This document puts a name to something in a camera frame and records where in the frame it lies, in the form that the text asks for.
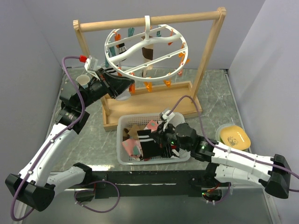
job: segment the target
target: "white cup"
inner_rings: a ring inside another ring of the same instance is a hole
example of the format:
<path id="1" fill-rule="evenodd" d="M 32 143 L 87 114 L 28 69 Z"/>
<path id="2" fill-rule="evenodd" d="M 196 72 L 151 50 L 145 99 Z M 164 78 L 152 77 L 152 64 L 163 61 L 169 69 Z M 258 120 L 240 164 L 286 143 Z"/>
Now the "white cup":
<path id="1" fill-rule="evenodd" d="M 88 75 L 81 75 L 76 78 L 76 81 L 85 89 L 90 81 L 90 77 Z"/>

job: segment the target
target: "white hook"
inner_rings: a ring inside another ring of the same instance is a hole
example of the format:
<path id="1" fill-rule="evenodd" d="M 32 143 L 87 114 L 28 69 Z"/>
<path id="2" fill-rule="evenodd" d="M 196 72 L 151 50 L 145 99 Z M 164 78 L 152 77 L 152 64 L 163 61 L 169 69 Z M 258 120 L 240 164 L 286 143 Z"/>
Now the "white hook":
<path id="1" fill-rule="evenodd" d="M 145 40 L 148 41 L 150 39 L 150 16 L 146 15 L 145 18 Z"/>

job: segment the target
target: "gray wall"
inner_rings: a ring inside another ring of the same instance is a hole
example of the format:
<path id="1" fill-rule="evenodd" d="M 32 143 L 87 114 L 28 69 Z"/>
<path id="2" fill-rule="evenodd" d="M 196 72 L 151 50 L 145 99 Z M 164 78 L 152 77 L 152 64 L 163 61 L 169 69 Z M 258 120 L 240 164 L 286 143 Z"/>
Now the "gray wall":
<path id="1" fill-rule="evenodd" d="M 255 153 L 282 154 L 299 173 L 299 2 L 266 0 L 229 78 Z M 299 189 L 292 177 L 291 188 Z M 276 204 L 284 224 L 298 223 L 298 193 Z"/>
<path id="2" fill-rule="evenodd" d="M 62 70 L 23 1 L 0 0 L 0 223 L 11 222 L 4 181 L 44 142 Z"/>
<path id="3" fill-rule="evenodd" d="M 264 0 L 24 0 L 49 42 L 55 56 L 61 60 L 65 55 L 79 55 L 81 50 L 76 39 L 72 21 L 107 21 L 138 18 L 144 15 L 158 16 L 215 11 L 226 7 L 228 15 L 224 21 L 209 68 L 228 69 L 248 33 Z M 212 22 L 183 23 L 173 25 L 186 38 L 189 45 L 190 63 L 187 68 L 197 68 Z M 104 41 L 110 31 L 86 33 L 91 53 L 104 61 Z M 155 49 L 155 55 L 166 52 L 169 47 Z M 141 53 L 123 65 L 140 64 Z M 174 68 L 178 63 L 163 61 L 157 67 Z M 72 62 L 68 65 L 82 66 Z"/>

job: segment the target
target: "wooden base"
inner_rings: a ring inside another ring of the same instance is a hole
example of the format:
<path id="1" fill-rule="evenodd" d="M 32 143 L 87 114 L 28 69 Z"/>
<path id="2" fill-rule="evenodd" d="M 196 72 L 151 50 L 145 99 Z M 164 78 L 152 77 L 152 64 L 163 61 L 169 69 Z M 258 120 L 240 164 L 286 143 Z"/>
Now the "wooden base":
<path id="1" fill-rule="evenodd" d="M 125 101 L 117 101 L 106 95 L 110 115 L 108 116 L 103 108 L 104 129 L 105 131 L 116 130 L 118 119 L 123 115 L 160 113 L 166 108 L 171 109 L 183 95 L 191 94 L 191 88 L 192 83 L 190 81 L 173 83 L 171 87 L 156 85 L 152 87 L 152 92 L 148 92 L 145 87 L 136 88 L 135 94 Z M 195 102 L 202 111 L 197 97 Z M 188 98 L 181 101 L 175 112 L 180 112 L 185 118 L 197 116 L 195 106 Z"/>

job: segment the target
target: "drying rack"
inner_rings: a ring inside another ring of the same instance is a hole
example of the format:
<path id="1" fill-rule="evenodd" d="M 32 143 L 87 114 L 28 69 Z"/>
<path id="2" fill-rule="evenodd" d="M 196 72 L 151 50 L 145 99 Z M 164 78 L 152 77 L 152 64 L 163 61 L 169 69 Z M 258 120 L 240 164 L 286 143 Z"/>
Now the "drying rack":
<path id="1" fill-rule="evenodd" d="M 166 85 L 154 85 L 152 86 L 152 92 L 148 92 L 145 87 L 136 88 L 135 93 L 132 94 L 132 96 L 126 101 L 117 101 L 111 99 L 107 94 L 106 96 L 101 98 L 101 102 L 103 104 L 104 129 L 106 131 L 115 130 L 117 128 L 118 119 L 123 115 L 138 113 L 157 113 L 164 111 L 167 107 L 172 108 L 178 101 L 178 99 L 183 95 L 190 95 L 191 97 L 193 97 L 197 106 L 202 111 L 199 100 L 197 98 L 197 92 L 202 78 L 205 74 L 208 62 L 211 58 L 225 16 L 226 9 L 224 7 L 220 7 L 217 9 L 217 11 L 214 12 L 151 17 L 151 25 L 213 20 L 206 46 L 202 53 L 201 61 L 197 70 L 196 78 L 193 84 L 191 83 L 191 81 L 187 81 L 172 83 L 170 87 Z M 90 23 L 80 23 L 79 20 L 73 21 L 73 27 L 78 42 L 85 56 L 90 55 L 90 51 L 84 36 L 85 32 L 142 26 L 145 26 L 145 18 Z M 175 112 L 183 114 L 185 118 L 197 116 L 195 106 L 193 105 L 191 100 L 187 98 L 181 101 L 181 103 L 177 106 Z"/>

